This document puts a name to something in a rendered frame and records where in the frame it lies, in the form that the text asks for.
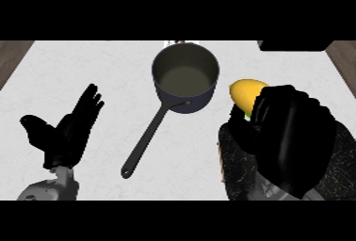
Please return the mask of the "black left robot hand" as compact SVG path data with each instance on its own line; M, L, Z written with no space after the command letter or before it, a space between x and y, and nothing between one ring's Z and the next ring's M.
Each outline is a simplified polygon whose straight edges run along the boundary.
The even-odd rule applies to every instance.
M20 119L30 144L45 152L43 167L46 169L58 166L74 168L80 163L90 130L104 105L98 86L90 84L73 112L62 117L58 126L51 125L36 115L25 115Z

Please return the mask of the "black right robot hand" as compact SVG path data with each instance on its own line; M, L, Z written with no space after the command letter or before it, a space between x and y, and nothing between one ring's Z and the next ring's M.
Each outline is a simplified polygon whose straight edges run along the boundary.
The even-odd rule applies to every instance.
M337 121L327 106L290 85L265 87L250 119L231 111L228 129L257 162L257 171L296 198L319 184L337 135Z

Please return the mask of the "yellow lemon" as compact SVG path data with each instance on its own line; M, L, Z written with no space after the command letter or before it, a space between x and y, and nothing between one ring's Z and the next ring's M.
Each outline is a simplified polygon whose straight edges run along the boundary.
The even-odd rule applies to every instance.
M229 85L231 99L249 116L252 115L256 97L266 86L268 84L263 81L254 79L237 80Z

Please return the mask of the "black speckled tray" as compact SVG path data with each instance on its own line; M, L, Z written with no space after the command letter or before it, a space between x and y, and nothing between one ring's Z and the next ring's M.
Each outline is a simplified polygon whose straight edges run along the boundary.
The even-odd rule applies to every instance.
M257 163L235 142L226 123L219 130L219 143L226 195L232 201L246 201L254 188ZM315 190L327 201L356 201L356 139L340 122L331 161Z

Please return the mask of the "black appliance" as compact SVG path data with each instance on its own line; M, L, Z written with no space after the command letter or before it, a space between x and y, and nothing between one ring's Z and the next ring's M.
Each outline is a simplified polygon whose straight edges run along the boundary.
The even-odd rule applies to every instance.
M331 43L331 40L260 40L257 42L265 52L319 52Z

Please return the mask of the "dark blue long-handled pot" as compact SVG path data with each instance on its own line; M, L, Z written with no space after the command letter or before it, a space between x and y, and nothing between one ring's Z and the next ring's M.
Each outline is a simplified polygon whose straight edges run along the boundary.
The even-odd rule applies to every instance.
M161 107L122 167L124 179L133 175L166 113L173 111L191 114L207 106L219 75L219 60L197 43L176 43L158 52L153 64L153 78Z

